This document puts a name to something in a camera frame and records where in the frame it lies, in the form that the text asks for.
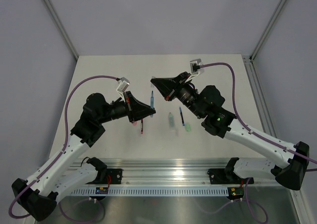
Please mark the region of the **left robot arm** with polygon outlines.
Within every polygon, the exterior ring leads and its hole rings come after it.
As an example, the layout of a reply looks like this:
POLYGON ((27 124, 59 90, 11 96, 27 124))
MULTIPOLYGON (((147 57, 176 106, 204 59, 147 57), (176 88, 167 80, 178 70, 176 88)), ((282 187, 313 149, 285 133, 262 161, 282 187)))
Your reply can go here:
POLYGON ((104 123, 122 117, 133 123, 155 113, 155 109, 137 100, 129 91, 123 94, 123 98, 111 103, 106 102, 100 93, 91 94, 62 148, 26 180, 18 178, 13 182, 11 187, 15 202, 36 221, 43 221, 77 187, 91 181, 102 183, 106 180, 107 167, 96 158, 72 175, 61 177, 105 133, 104 123))

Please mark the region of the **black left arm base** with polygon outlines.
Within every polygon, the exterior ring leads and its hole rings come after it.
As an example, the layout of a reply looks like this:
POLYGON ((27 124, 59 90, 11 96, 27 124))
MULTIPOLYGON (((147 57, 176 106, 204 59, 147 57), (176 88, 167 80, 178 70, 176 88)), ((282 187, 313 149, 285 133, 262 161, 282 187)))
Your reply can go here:
POLYGON ((86 161, 97 171, 97 176, 87 184, 121 184, 123 169, 108 168, 107 165, 96 157, 89 158, 86 161))

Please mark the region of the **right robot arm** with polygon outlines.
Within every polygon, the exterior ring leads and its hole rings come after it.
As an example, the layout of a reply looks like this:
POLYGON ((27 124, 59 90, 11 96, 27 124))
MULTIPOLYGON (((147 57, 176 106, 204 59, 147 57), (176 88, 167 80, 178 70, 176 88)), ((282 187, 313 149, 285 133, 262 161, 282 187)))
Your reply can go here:
POLYGON ((260 178, 300 190, 309 164, 309 146, 304 142, 284 142, 249 126, 237 112, 223 108, 225 99, 214 85, 198 92, 191 78, 191 74, 183 72, 174 78, 153 78, 151 83, 166 101, 178 99, 202 119, 201 125, 210 135, 240 143, 265 157, 263 160, 231 158, 219 174, 220 183, 238 184, 248 178, 260 178))

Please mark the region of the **light blue pen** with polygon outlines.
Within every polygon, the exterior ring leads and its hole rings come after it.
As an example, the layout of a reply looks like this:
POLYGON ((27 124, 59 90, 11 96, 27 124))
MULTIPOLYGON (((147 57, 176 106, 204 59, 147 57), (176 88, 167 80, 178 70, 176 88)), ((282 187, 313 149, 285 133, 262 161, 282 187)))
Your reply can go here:
POLYGON ((154 92, 153 91, 151 91, 150 106, 152 109, 154 109, 154 92))

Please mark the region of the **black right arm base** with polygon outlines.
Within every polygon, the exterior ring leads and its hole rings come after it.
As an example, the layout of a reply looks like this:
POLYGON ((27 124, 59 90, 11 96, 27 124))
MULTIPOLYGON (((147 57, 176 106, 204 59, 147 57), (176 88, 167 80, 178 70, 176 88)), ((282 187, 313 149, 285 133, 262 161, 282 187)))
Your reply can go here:
POLYGON ((210 184, 246 184, 246 178, 240 178, 234 173, 234 167, 241 160, 240 158, 231 158, 225 168, 208 169, 210 184))

